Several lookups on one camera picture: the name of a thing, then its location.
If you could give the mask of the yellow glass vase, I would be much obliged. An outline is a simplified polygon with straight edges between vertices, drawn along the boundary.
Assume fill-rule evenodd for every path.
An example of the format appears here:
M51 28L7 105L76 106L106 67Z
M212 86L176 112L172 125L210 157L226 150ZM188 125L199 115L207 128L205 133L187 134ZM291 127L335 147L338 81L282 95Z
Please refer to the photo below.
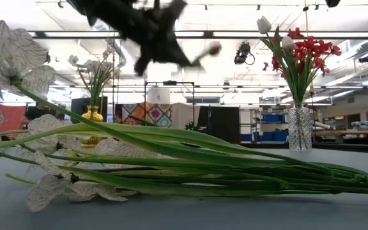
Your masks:
M101 114L98 113L99 106L97 105L88 105L88 111L82 115L82 117L86 119L90 119L97 122L103 122L104 118ZM95 148L96 145L102 140L101 137L98 136L89 136L89 137L81 137L80 143L83 148Z

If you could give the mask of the colourful patchwork quilt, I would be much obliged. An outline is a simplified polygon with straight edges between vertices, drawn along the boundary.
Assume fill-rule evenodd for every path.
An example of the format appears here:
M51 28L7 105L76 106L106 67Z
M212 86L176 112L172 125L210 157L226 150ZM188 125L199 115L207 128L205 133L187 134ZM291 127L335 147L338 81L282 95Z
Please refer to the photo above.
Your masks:
M142 125L141 121L133 117L141 118L160 127L170 128L173 125L172 105L149 102L123 105L123 123L128 125Z

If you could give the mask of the clear crystal glass vase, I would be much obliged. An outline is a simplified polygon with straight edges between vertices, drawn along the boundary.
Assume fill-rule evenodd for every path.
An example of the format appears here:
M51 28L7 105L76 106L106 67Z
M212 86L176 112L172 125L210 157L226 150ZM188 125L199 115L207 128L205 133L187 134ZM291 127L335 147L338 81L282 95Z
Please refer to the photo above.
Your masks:
M310 110L306 107L293 107L288 110L287 118L289 150L310 152L312 150Z

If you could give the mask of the black panel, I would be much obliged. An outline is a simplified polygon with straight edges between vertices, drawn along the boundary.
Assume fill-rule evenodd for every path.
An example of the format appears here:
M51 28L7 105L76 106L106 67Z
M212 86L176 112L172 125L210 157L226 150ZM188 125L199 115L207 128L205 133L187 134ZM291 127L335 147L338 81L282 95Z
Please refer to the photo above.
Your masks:
M230 143L240 142L240 111L238 107L200 108L197 126L200 131Z

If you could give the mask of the wide blue storage bin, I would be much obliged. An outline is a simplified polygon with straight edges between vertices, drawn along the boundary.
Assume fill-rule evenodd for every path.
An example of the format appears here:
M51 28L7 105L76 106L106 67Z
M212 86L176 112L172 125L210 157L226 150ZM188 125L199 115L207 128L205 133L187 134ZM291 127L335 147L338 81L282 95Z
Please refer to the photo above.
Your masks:
M241 142L286 142L288 132L253 132L251 134L241 134Z

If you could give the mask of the person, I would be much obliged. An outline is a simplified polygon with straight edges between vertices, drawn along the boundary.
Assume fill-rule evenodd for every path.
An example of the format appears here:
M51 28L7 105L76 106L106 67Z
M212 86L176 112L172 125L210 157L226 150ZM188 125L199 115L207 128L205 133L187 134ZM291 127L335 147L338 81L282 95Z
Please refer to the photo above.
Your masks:
M32 120L39 118L45 114L51 114L56 117L58 120L64 120L65 115L61 112L55 111L54 109L51 109L49 107L46 107L38 102L36 102L36 105L34 107L28 107L27 111L24 114L24 119L22 121L22 128L27 129L28 123L30 123Z

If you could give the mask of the black metal frame stand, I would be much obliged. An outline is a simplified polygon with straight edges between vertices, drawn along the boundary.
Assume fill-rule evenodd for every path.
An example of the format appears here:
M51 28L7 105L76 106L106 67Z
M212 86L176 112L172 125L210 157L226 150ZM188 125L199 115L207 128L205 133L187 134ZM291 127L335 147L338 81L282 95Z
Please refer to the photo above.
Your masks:
M170 102L170 105L172 105L172 127L170 128L177 128L177 129L185 129L185 125L193 121L195 124L197 123L199 110L200 108L195 106L195 84L193 82L177 82L173 80L163 81L161 82L161 87L163 88L169 88L171 86L180 86L180 87L192 87L192 97L190 97L191 103L172 103ZM144 94L144 103L146 103L147 99L147 92L149 89L153 87L160 87L157 82L145 82L145 94Z

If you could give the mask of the white cylinder shade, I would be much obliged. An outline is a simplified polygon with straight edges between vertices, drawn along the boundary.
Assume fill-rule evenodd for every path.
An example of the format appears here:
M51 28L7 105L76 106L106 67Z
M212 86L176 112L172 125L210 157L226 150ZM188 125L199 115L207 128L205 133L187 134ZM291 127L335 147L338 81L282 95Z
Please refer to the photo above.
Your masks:
M146 101L153 104L170 104L171 90L163 87L153 87L147 92Z

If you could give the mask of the large white veined flower bunch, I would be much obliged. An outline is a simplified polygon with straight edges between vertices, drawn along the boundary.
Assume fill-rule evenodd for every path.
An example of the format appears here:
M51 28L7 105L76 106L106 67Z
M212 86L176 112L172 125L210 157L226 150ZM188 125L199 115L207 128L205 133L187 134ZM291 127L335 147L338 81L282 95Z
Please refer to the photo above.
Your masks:
M0 112L0 124L3 122ZM194 197L256 197L290 194L368 194L368 173L343 165L306 162L254 151L190 130L77 123L47 114L19 137L13 159L37 165L45 175L32 184L27 207L38 212L64 196L126 201L149 194Z

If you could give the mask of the red tulip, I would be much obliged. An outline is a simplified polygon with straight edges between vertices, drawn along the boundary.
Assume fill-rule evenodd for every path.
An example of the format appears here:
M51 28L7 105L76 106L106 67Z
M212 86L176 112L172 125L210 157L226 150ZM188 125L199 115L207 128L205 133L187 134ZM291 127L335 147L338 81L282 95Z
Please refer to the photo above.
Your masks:
M207 56L216 56L222 50L220 42L212 42L210 45L203 49L194 59L193 63L200 63L201 60Z

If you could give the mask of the red flower bunch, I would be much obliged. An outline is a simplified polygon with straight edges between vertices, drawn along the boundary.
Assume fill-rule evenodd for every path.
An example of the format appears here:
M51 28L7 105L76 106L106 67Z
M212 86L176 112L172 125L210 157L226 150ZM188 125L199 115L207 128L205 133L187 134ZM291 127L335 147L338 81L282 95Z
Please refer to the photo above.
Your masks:
M287 34L295 44L293 57L296 59L298 69L298 83L302 105L307 89L318 73L326 75L329 69L326 59L329 56L341 55L340 48L331 42L317 40L313 36L304 37L298 28L290 30Z

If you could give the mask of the wooden background table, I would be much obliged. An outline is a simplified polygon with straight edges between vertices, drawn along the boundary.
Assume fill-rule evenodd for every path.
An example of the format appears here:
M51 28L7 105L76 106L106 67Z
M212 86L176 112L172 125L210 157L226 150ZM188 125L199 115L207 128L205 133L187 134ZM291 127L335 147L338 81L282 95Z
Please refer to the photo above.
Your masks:
M368 135L368 130L316 130L315 136Z

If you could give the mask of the small blue storage bin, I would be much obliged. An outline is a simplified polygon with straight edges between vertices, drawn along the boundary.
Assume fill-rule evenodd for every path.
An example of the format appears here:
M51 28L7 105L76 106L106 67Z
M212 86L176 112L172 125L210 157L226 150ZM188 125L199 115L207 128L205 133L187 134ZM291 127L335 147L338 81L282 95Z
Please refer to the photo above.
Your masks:
M261 119L262 123L287 123L285 114L264 114Z

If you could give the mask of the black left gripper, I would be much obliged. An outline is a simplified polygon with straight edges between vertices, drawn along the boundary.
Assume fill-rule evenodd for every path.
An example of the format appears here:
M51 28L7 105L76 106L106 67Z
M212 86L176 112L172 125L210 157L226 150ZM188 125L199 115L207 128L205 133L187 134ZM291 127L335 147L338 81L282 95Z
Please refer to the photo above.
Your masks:
M166 7L160 6L160 0L154 0L154 6L147 10L135 10L155 29L140 26L130 21L127 29L121 30L122 38L128 38L140 46L140 56L134 65L135 73L142 77L149 63L175 63L180 68L201 68L203 52L193 60L182 51L174 33L174 25L187 6L185 0L172 0Z

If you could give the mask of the black monitor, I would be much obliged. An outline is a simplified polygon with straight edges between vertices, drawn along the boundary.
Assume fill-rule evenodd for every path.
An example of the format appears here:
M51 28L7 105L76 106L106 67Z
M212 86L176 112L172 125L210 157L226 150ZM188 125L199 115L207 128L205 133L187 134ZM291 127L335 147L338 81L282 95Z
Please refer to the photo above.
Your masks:
M71 111L78 114L83 115L88 111L88 105L97 105L99 106L98 113L103 116L103 122L107 121L107 107L108 107L108 99L106 96L101 96L96 100L96 103L91 103L90 98L77 98L72 99L71 102Z

